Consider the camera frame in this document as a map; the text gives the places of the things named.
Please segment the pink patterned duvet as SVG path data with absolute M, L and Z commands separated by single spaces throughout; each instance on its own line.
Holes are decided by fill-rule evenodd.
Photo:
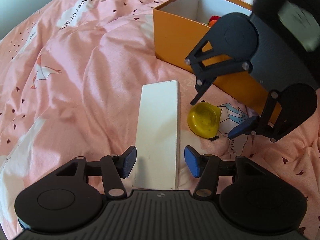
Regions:
M 21 233 L 17 195 L 83 155 L 135 144 L 142 86 L 180 84 L 180 146 L 251 158 L 308 202 L 300 231 L 319 239 L 319 113 L 276 143 L 257 136 L 202 139 L 187 125 L 195 77 L 155 56 L 152 10 L 167 0 L 53 0 L 1 40 L 1 226 Z M 252 3 L 253 0 L 241 0 Z

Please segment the orange crochet strawberry toy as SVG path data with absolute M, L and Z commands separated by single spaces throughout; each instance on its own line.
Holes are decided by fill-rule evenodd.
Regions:
M 220 18 L 221 18 L 220 16 L 212 16 L 212 17 L 209 19 L 207 25 L 208 25 L 209 27 L 212 27 Z

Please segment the yellow plastic dish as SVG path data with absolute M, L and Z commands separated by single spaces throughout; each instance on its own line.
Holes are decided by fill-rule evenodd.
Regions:
M 187 123 L 190 130 L 199 137 L 212 139 L 217 136 L 221 109 L 205 101 L 191 107 Z

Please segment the orange cardboard storage box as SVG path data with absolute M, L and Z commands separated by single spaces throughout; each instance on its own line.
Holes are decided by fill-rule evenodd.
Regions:
M 251 5 L 241 0 L 168 0 L 153 10 L 156 57 L 192 71 L 185 58 L 210 29 L 212 16 L 231 12 L 251 14 Z M 262 114 L 267 90 L 244 72 L 218 77 L 214 85 L 238 102 Z

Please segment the long white box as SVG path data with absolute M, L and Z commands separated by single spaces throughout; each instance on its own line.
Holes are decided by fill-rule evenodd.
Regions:
M 175 190 L 180 146 L 180 91 L 177 80 L 144 85 L 140 97 L 132 186 Z

